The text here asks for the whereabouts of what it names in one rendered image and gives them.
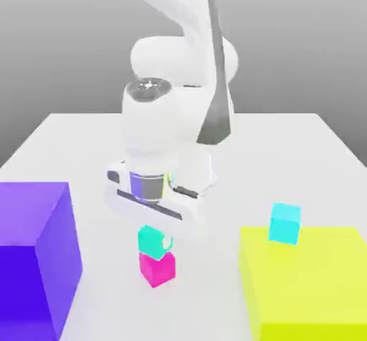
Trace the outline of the small teal cube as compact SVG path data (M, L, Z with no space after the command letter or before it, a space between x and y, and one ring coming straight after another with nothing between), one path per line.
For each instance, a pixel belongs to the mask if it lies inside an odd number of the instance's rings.
M165 235L161 230L152 226L142 226L138 231L138 250L140 253L149 256L152 259L160 260L170 250L162 248L162 238Z

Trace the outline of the large purple box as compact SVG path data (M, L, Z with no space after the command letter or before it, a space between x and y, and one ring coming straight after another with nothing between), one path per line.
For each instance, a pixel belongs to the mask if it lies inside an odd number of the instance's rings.
M0 182L0 341L59 341L82 275L67 182Z

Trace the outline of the large yellow box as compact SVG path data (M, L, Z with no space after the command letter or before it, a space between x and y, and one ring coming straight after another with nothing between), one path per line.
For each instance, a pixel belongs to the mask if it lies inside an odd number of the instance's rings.
M297 245L240 230L252 341L367 341L367 243L350 226L303 227Z

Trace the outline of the small cyan cube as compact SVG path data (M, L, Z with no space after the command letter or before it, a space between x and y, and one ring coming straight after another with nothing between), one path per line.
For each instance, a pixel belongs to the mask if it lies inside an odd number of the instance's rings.
M296 245L300 233L301 208L286 203L274 203L268 233L269 241Z

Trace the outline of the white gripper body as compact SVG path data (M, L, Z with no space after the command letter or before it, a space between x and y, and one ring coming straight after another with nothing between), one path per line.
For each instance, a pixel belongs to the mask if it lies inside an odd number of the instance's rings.
M169 191L156 204L144 204L116 187L105 188L108 206L124 218L180 239L201 238L201 200Z

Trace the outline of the small magenta cube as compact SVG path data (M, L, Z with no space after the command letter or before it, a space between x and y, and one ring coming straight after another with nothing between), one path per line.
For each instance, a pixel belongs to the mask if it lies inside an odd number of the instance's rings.
M176 259L167 252L160 260L139 253L140 272L152 287L157 287L176 276Z

